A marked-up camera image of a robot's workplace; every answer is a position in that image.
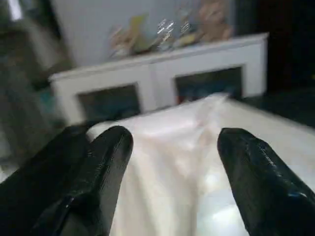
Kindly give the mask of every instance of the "plastic bag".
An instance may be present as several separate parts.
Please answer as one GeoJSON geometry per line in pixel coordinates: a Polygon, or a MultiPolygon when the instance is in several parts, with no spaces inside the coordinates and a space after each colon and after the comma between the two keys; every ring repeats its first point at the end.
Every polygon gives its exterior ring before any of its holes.
{"type": "Polygon", "coordinates": [[[115,123],[132,132],[134,149],[122,181],[111,236],[203,235],[203,215],[198,213],[205,207],[203,199],[220,185],[229,188],[216,147],[221,130],[216,110],[225,98],[211,96],[198,105],[162,111],[162,117],[153,114],[115,123]],[[215,173],[210,186],[209,171],[215,173]]]}

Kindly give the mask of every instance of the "white cloth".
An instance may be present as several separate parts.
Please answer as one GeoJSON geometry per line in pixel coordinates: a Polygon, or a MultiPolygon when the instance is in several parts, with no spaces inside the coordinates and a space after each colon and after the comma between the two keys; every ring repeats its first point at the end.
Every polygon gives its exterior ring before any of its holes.
{"type": "Polygon", "coordinates": [[[222,127],[241,127],[267,141],[315,189],[311,129],[222,95],[93,127],[111,125],[134,137],[111,236],[248,236],[217,151],[222,127]]]}

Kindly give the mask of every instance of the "glass cabinet door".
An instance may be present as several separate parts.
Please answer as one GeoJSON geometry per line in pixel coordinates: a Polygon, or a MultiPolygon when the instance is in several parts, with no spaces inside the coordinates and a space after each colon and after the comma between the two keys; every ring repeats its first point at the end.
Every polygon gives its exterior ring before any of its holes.
{"type": "Polygon", "coordinates": [[[242,68],[229,68],[174,78],[177,103],[195,101],[216,92],[242,96],[242,68]]]}
{"type": "Polygon", "coordinates": [[[119,120],[141,113],[137,84],[78,94],[86,120],[119,120]]]}

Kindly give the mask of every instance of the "white wall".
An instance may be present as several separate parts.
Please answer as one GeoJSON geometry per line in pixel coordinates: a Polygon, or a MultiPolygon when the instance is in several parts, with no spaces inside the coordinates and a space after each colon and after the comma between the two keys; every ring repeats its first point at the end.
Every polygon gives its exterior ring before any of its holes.
{"type": "MultiPolygon", "coordinates": [[[[192,7],[199,0],[192,0],[192,7]]],[[[175,19],[186,0],[52,0],[71,57],[77,66],[100,64],[109,55],[110,28],[127,26],[131,16],[148,13],[146,32],[153,34],[163,18],[175,19]]]]}

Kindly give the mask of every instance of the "white cabinet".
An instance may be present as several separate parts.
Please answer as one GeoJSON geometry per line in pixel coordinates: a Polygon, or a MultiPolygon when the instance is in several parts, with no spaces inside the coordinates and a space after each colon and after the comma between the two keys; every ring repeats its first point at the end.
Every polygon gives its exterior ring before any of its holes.
{"type": "Polygon", "coordinates": [[[76,75],[75,77],[67,76],[62,80],[54,80],[53,89],[56,93],[57,99],[61,106],[62,112],[65,115],[68,124],[80,123],[90,117],[88,110],[84,109],[83,97],[87,94],[95,95],[96,98],[86,97],[89,100],[100,99],[99,94],[103,91],[109,90],[108,101],[105,101],[104,106],[115,106],[115,98],[111,95],[111,89],[125,88],[132,86],[134,89],[134,96],[137,97],[136,104],[142,113],[155,110],[158,105],[154,97],[153,85],[150,80],[151,72],[149,65],[139,65],[127,68],[120,68],[118,70],[107,71],[85,71],[76,75]]]}
{"type": "Polygon", "coordinates": [[[266,89],[264,50],[264,45],[255,44],[156,63],[154,70],[159,105],[177,104],[175,78],[237,67],[242,71],[242,96],[263,94],[266,89]]]}
{"type": "Polygon", "coordinates": [[[68,124],[173,106],[195,82],[205,95],[234,82],[243,97],[261,95],[266,89],[266,39],[267,34],[259,34],[134,57],[56,74],[51,81],[68,124]],[[226,80],[217,76],[220,71],[228,71],[226,80]]]}

